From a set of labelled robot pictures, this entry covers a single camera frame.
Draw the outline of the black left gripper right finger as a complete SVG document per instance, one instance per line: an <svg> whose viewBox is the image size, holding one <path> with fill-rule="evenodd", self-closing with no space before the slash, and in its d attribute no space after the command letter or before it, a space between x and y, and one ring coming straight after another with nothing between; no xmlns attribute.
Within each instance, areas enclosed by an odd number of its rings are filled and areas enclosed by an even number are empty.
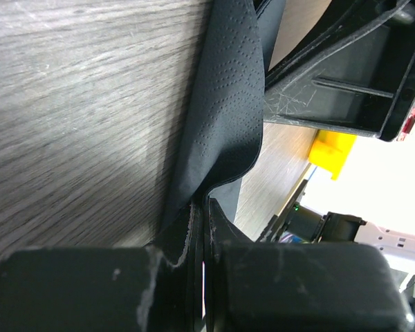
<svg viewBox="0 0 415 332"><path fill-rule="evenodd" d="M411 331L415 318L379 250L254 242L211 199L205 218L209 331Z"/></svg>

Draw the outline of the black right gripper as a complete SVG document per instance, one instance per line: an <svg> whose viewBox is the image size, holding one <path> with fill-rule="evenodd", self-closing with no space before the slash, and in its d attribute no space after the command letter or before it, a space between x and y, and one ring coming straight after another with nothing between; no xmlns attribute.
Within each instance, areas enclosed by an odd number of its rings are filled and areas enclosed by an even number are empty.
<svg viewBox="0 0 415 332"><path fill-rule="evenodd" d="M415 133L415 1L332 1L269 71L264 120L387 142Z"/></svg>

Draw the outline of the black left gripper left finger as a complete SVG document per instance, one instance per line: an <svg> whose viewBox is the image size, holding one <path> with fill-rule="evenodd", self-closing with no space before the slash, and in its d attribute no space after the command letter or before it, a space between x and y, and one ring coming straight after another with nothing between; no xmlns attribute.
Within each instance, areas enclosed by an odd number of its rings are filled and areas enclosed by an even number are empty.
<svg viewBox="0 0 415 332"><path fill-rule="evenodd" d="M0 262L0 331L199 331L200 207L142 247L31 248Z"/></svg>

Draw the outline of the dark blue paper napkin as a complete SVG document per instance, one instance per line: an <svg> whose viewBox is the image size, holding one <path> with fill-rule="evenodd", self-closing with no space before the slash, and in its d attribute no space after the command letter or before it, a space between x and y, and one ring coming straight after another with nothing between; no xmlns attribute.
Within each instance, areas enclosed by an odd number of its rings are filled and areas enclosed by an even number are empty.
<svg viewBox="0 0 415 332"><path fill-rule="evenodd" d="M263 133L265 76L284 1L214 1L161 223L214 198L229 220Z"/></svg>

